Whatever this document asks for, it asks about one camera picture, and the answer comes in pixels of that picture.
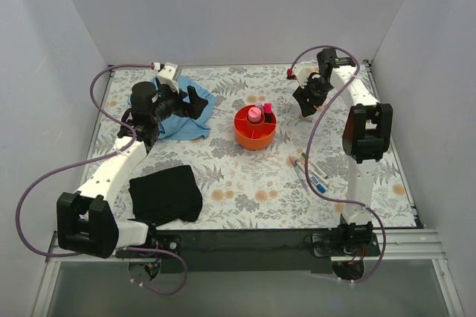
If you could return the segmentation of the pink black highlighter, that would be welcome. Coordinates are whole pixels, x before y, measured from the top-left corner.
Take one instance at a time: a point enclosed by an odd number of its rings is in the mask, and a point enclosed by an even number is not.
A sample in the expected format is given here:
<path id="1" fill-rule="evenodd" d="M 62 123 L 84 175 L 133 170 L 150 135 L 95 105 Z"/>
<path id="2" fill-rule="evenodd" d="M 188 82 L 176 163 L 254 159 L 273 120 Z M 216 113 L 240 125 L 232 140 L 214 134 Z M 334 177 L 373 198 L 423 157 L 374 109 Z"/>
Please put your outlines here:
<path id="1" fill-rule="evenodd" d="M 263 114 L 265 118 L 265 122 L 272 124 L 273 123 L 273 112 L 272 112 L 272 104 L 271 103 L 264 103 L 263 105 Z"/>

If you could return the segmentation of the pink glue bottle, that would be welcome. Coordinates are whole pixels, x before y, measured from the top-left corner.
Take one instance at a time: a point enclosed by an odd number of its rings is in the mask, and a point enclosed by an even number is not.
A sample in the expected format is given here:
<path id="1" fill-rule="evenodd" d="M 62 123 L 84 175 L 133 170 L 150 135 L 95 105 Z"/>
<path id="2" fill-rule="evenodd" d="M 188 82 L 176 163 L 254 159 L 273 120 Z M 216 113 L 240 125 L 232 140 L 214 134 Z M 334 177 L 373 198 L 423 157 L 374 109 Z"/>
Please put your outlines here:
<path id="1" fill-rule="evenodd" d="M 262 111 L 256 106 L 251 106 L 247 111 L 247 120 L 251 124 L 258 124 L 262 119 Z"/>

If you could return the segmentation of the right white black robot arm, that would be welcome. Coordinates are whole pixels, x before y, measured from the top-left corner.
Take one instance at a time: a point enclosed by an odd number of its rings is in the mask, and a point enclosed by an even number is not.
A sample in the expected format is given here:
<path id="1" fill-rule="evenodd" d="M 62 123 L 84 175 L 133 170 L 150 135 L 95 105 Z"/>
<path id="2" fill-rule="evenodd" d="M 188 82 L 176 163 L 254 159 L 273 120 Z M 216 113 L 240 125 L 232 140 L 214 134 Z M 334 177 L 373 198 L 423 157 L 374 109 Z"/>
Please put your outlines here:
<path id="1" fill-rule="evenodd" d="M 367 247 L 377 247 L 372 220 L 373 180 L 378 163 L 390 146 L 393 108 L 380 103 L 357 76 L 358 60 L 348 51 L 338 56 L 340 48 L 315 46 L 318 71 L 308 73 L 293 62 L 286 72 L 296 80 L 293 96 L 304 117 L 315 114 L 318 107 L 328 110 L 337 98 L 349 109 L 342 135 L 342 147 L 349 159 L 347 198 L 337 227 L 313 234 L 311 246 L 317 256 L 333 253 L 353 255 Z"/>

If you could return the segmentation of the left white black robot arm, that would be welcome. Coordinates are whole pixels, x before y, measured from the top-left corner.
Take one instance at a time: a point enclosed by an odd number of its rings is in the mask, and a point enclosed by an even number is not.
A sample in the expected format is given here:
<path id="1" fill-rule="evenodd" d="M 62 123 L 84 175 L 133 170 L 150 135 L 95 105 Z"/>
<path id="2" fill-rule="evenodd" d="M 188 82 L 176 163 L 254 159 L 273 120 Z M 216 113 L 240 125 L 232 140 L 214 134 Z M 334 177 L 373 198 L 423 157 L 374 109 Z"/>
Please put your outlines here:
<path id="1" fill-rule="evenodd" d="M 57 200 L 57 239 L 62 249 L 101 258 L 128 246 L 142 257 L 157 252 L 158 239 L 149 233 L 149 225 L 116 221 L 112 206 L 157 141 L 159 124 L 172 115 L 197 119 L 208 101 L 194 86 L 181 90 L 159 81 L 143 81 L 132 87 L 129 102 L 111 157 L 74 193 L 62 193 Z"/>

